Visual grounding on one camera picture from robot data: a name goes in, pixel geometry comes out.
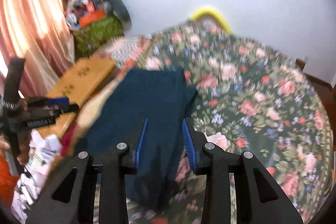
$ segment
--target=red fabric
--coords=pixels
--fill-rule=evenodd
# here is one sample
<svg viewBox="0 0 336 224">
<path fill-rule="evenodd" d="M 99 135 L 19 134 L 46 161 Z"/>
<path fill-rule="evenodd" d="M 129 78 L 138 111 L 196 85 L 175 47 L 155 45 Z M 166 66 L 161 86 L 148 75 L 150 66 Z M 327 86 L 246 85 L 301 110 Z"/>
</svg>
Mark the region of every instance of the red fabric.
<svg viewBox="0 0 336 224">
<path fill-rule="evenodd" d="M 61 145 L 62 145 L 61 156 L 67 155 L 70 144 L 71 144 L 71 138 L 76 128 L 77 128 L 77 123 L 74 122 L 72 125 L 69 126 L 68 130 L 63 135 L 63 138 L 61 139 Z"/>
<path fill-rule="evenodd" d="M 0 198 L 10 207 L 13 200 L 14 188 L 19 176 L 13 177 L 9 173 L 9 167 L 6 160 L 0 157 Z"/>
</svg>

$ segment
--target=orange fabric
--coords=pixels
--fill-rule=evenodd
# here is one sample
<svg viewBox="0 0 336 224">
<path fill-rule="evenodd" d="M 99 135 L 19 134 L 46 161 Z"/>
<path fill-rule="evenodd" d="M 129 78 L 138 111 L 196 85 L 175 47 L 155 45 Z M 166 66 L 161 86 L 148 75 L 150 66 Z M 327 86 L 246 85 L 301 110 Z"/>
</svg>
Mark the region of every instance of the orange fabric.
<svg viewBox="0 0 336 224">
<path fill-rule="evenodd" d="M 11 206 L 14 188 L 19 176 L 13 177 L 9 173 L 8 163 L 3 157 L 0 157 L 0 198 L 8 207 Z"/>
</svg>

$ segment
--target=pink rose pattern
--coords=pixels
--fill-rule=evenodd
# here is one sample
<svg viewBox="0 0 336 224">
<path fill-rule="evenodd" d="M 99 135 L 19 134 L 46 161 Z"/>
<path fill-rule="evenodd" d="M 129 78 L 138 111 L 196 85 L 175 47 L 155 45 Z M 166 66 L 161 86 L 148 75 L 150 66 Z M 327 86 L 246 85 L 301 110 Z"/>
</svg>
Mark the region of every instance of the pink rose pattern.
<svg viewBox="0 0 336 224">
<path fill-rule="evenodd" d="M 279 82 L 278 93 L 289 96 L 290 94 L 295 92 L 296 85 L 292 81 L 288 81 L 287 79 L 283 79 Z"/>
<path fill-rule="evenodd" d="M 312 208 L 320 206 L 319 191 L 328 187 L 324 180 L 330 176 L 325 170 L 331 162 L 332 134 L 320 99 L 294 62 L 251 39 L 193 22 L 154 34 L 152 47 L 137 66 L 146 68 L 148 60 L 149 67 L 184 68 L 186 82 L 199 91 L 192 114 L 195 129 L 225 151 L 252 151 L 307 223 Z M 199 195 L 205 185 L 202 177 L 187 171 L 188 165 L 182 158 L 176 176 L 184 185 L 173 199 L 180 204 L 160 216 L 168 223 L 201 219 Z M 307 199 L 313 193 L 320 199 Z M 191 219 L 183 217 L 188 204 L 199 207 Z M 136 223 L 151 222 L 145 209 L 132 208 L 129 215 L 142 216 Z"/>
<path fill-rule="evenodd" d="M 218 85 L 218 79 L 212 74 L 204 75 L 201 81 L 198 83 L 197 87 L 199 88 L 213 88 Z"/>
<path fill-rule="evenodd" d="M 255 109 L 255 104 L 248 100 L 244 100 L 244 102 L 238 108 L 246 116 L 254 116 L 258 113 Z"/>
</svg>

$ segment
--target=dark blue towel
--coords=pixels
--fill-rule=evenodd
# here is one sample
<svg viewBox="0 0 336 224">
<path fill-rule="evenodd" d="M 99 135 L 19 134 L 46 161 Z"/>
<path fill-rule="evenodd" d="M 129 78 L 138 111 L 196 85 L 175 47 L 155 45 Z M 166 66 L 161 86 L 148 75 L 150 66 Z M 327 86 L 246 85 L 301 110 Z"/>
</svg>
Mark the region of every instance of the dark blue towel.
<svg viewBox="0 0 336 224">
<path fill-rule="evenodd" d="M 126 176 L 126 196 L 142 206 L 161 209 L 167 202 L 184 142 L 181 123 L 190 115 L 196 88 L 186 86 L 184 71 L 132 69 L 106 101 L 101 116 L 78 142 L 76 152 L 105 152 L 134 130 L 148 125 L 135 176 Z"/>
</svg>

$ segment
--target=green bag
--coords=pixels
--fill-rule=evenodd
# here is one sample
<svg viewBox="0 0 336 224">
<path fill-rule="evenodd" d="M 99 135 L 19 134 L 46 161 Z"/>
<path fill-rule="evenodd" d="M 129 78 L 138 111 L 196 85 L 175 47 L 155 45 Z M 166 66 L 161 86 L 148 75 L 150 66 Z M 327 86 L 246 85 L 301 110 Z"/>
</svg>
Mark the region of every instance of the green bag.
<svg viewBox="0 0 336 224">
<path fill-rule="evenodd" d="M 73 32 L 75 38 L 75 59 L 91 56 L 111 37 L 124 36 L 119 19 L 114 15 L 97 20 L 89 26 Z"/>
</svg>

